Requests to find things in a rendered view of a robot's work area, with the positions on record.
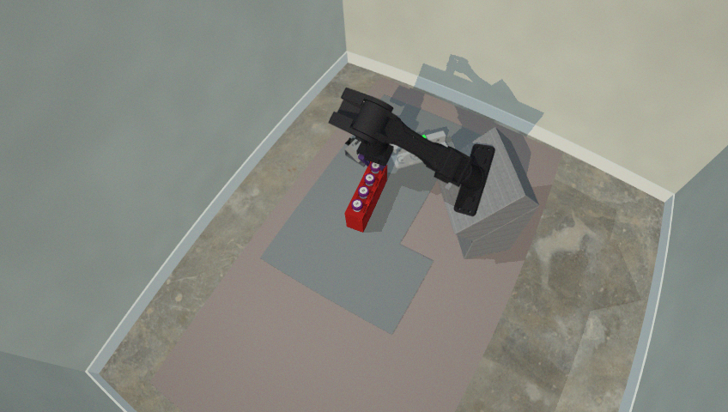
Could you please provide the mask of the grey flat mat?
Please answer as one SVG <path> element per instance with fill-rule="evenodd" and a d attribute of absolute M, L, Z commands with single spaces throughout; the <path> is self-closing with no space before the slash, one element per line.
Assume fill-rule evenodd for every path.
<path fill-rule="evenodd" d="M 383 95 L 392 113 L 422 135 L 441 130 L 456 150 L 481 135 Z M 262 256 L 266 263 L 356 316 L 392 334 L 433 263 L 399 245 L 437 178 L 423 162 L 396 169 L 364 232 L 347 227 L 345 211 L 367 170 L 344 144 Z"/>

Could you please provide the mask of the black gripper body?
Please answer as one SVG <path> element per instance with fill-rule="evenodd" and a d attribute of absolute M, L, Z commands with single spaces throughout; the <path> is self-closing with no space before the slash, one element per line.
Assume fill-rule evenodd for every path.
<path fill-rule="evenodd" d="M 364 159 L 366 161 L 371 161 L 381 166 L 385 166 L 390 158 L 393 148 L 393 146 L 389 145 L 387 150 L 385 151 L 384 143 L 373 146 L 370 143 L 366 145 L 365 143 L 361 142 L 359 148 L 356 150 L 356 153 L 364 155 Z"/>

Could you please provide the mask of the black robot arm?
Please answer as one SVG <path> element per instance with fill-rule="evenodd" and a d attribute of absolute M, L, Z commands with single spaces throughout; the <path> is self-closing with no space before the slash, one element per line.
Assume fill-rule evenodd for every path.
<path fill-rule="evenodd" d="M 392 106 L 382 100 L 351 88 L 345 88 L 341 98 L 343 102 L 338 111 L 332 113 L 329 124 L 347 131 L 365 144 L 383 142 L 386 151 L 390 143 L 419 157 L 426 167 L 433 168 L 435 178 L 458 187 L 461 185 L 454 210 L 476 215 L 494 157 L 493 146 L 474 144 L 468 156 L 416 133 L 392 113 Z"/>

